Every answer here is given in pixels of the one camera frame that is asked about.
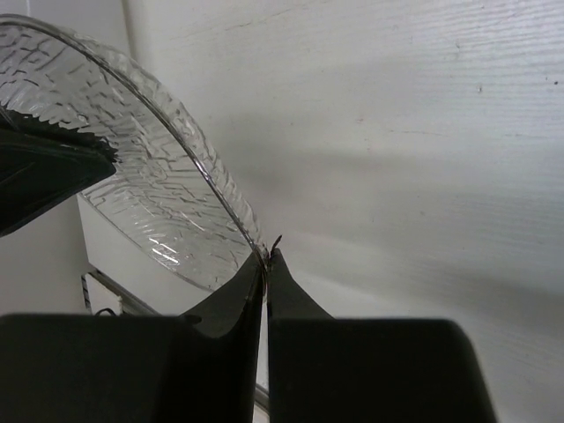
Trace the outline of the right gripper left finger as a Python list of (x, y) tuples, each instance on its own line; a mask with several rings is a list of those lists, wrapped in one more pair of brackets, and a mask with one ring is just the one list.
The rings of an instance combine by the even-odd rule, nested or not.
[(1, 319), (4, 422), (250, 422), (263, 266), (177, 316)]

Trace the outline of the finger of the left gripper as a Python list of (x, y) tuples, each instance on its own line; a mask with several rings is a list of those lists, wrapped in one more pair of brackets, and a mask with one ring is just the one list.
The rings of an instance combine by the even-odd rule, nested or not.
[(18, 231), (112, 176), (117, 150), (103, 137), (1, 111), (1, 235)]

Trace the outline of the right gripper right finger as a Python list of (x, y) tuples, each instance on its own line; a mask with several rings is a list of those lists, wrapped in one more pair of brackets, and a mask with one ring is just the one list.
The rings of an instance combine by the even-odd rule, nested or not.
[(271, 421), (495, 421), (471, 341), (455, 322), (333, 317), (279, 250), (267, 285)]

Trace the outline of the clear textured plate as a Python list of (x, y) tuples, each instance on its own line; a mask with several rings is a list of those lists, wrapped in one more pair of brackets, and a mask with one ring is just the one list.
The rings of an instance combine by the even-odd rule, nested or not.
[(213, 291), (268, 248), (195, 120), (120, 50), (38, 19), (1, 17), (1, 110), (92, 135), (115, 173), (83, 198), (153, 260)]

